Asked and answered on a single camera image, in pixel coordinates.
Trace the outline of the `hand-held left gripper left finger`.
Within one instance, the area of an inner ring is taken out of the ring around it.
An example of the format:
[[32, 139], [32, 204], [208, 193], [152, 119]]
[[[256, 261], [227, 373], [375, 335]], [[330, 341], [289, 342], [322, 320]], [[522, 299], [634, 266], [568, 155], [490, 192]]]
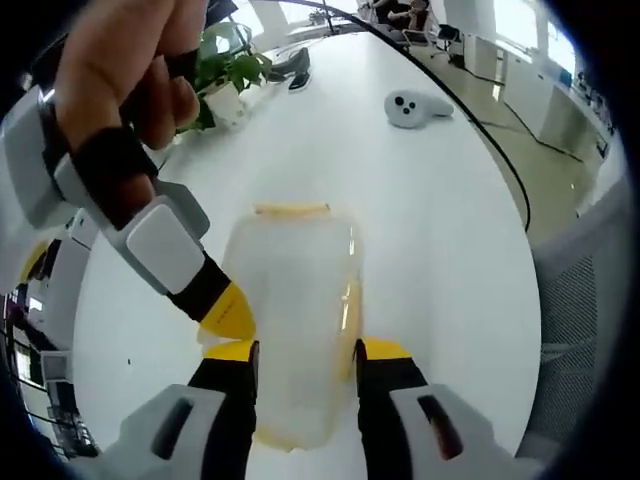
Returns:
[[256, 428], [254, 341], [220, 345], [121, 423], [99, 456], [101, 479], [243, 479]]

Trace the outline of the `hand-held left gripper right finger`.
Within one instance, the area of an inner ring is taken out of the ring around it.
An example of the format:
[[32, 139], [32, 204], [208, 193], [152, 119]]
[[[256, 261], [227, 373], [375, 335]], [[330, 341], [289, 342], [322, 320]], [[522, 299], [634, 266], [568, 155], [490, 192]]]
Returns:
[[430, 384], [411, 354], [375, 338], [356, 342], [358, 428], [370, 479], [536, 479], [491, 422], [448, 387]]

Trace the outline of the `person's right hand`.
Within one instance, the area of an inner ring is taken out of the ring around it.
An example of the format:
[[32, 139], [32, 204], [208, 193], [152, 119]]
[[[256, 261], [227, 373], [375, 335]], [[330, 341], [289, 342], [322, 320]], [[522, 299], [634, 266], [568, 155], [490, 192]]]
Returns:
[[55, 111], [71, 151], [91, 136], [122, 125], [120, 108], [134, 90], [139, 138], [165, 147], [193, 122], [199, 101], [167, 61], [199, 47], [205, 1], [93, 1], [70, 31], [55, 81]]

